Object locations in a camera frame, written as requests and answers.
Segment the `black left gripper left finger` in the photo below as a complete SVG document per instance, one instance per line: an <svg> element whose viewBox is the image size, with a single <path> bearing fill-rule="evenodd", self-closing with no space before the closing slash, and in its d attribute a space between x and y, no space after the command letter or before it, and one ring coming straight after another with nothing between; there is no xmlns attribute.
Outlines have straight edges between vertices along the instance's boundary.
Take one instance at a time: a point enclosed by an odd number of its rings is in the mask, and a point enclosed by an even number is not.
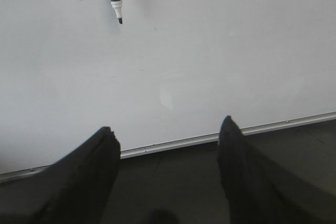
<svg viewBox="0 0 336 224"><path fill-rule="evenodd" d="M120 143L102 127L70 154L29 179L30 223L99 223L117 177Z"/></svg>

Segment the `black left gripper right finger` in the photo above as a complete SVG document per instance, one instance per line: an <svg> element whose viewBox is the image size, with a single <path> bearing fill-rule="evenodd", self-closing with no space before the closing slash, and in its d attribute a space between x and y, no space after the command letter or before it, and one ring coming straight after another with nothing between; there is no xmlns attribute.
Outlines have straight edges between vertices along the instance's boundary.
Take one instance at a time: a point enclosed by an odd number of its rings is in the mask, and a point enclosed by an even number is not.
<svg viewBox="0 0 336 224"><path fill-rule="evenodd" d="M217 162L230 223L335 223L335 195L272 161L229 115L220 127Z"/></svg>

